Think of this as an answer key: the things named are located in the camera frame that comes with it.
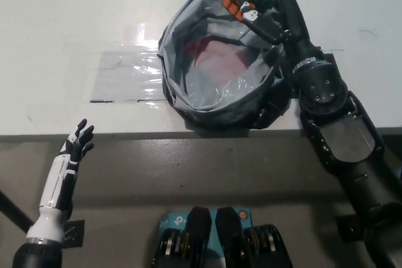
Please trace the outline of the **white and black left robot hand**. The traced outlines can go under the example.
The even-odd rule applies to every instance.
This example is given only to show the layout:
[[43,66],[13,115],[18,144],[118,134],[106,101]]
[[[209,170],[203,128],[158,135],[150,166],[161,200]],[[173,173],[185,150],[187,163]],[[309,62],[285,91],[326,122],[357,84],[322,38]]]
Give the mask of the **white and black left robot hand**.
[[94,126],[81,120],[53,160],[39,205],[39,217],[26,234],[26,242],[63,245],[64,225],[70,219],[79,166],[94,147]]

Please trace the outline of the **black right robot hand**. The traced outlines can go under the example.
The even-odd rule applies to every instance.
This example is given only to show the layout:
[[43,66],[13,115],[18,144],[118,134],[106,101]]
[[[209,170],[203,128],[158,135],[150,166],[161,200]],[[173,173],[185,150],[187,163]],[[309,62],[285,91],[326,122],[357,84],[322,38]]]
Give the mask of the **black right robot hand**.
[[275,0],[280,16],[281,29],[277,35],[268,33],[269,18],[264,16],[258,6],[253,9],[251,0],[244,0],[240,12],[242,21],[262,39],[272,45],[283,44],[293,66],[312,60],[324,60],[321,49],[310,41],[310,35],[297,0]]

